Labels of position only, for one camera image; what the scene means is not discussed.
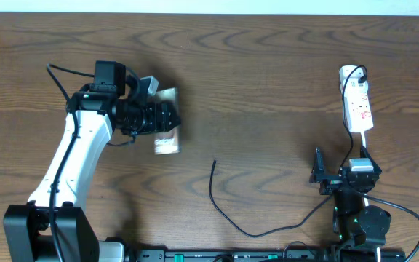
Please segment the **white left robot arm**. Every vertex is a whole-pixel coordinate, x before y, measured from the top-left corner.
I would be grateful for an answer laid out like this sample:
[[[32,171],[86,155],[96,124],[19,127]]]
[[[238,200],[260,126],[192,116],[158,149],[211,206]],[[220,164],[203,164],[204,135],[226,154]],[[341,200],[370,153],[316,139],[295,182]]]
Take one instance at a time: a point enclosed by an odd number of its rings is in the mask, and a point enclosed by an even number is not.
[[[135,261],[121,238],[100,241],[85,215],[92,176],[115,130],[134,143],[139,135],[168,135],[156,154],[180,150],[177,89],[159,89],[116,61],[97,61],[93,81],[66,98],[65,129],[39,186],[24,205],[10,205],[3,226],[12,261]]]

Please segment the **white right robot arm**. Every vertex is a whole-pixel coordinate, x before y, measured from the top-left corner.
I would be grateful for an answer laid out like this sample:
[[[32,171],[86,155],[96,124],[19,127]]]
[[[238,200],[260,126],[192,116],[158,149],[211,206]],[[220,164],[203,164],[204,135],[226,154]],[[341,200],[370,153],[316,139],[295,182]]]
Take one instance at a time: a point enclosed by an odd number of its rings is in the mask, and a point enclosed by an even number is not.
[[[331,247],[334,261],[379,261],[379,249],[386,243],[391,215],[380,207],[367,205],[366,194],[377,183],[382,170],[360,148],[360,157],[333,175],[325,169],[322,153],[316,148],[310,181],[319,184],[319,193],[334,198],[333,231],[340,242]]]

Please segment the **gold Galaxy smartphone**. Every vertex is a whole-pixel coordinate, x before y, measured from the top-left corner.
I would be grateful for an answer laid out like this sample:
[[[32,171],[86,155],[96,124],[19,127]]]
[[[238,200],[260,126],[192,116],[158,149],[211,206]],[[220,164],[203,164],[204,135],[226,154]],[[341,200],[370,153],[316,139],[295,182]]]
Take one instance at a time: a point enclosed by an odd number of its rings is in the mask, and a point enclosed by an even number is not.
[[[171,103],[179,113],[177,87],[160,90],[154,96],[156,102]],[[155,155],[168,155],[180,153],[180,125],[169,132],[159,132],[154,135]]]

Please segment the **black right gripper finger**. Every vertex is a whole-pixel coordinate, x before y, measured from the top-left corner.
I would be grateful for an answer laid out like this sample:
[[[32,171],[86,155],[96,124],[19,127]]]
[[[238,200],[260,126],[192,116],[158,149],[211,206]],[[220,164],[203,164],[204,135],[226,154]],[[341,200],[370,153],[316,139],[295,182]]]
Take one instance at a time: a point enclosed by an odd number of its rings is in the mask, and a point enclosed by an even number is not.
[[[365,146],[360,147],[360,158],[361,159],[368,159],[370,164],[373,167],[373,172],[380,175],[382,173],[381,168],[378,166],[378,164],[375,162],[375,160],[370,156],[367,148]]]
[[[314,152],[314,165],[310,174],[309,182],[310,183],[320,183],[323,180],[326,180],[326,172],[324,168],[324,161],[322,153],[319,147],[315,148]]]

